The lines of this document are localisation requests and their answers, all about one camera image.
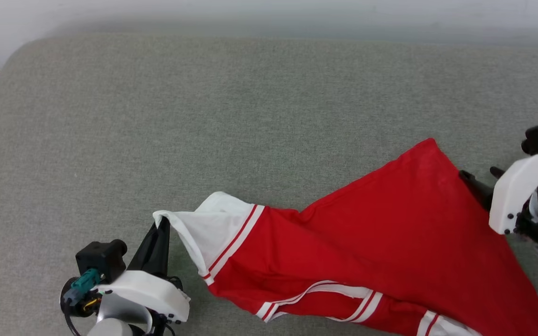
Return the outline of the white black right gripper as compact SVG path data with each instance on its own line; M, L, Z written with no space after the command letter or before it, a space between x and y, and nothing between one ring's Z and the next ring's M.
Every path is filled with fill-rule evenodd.
M519 234L538 249L538 154L521 159L508 170L490 168L495 187L482 183L468 171L459 177L472 196L489 210L489 225L499 234Z

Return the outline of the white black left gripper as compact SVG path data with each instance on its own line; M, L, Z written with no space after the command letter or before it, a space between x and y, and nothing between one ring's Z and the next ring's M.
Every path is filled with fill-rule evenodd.
M167 277L171 225L162 217L145 234L132 260L113 283L99 283L81 302L60 308L73 336L176 336L173 324L188 321L190 298Z

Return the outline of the red and white garment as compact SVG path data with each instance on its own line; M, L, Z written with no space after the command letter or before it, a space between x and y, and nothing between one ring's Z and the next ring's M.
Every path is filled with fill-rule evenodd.
M213 193L159 210L209 291L265 322L318 315L402 336L538 336L538 295L435 140L305 210Z

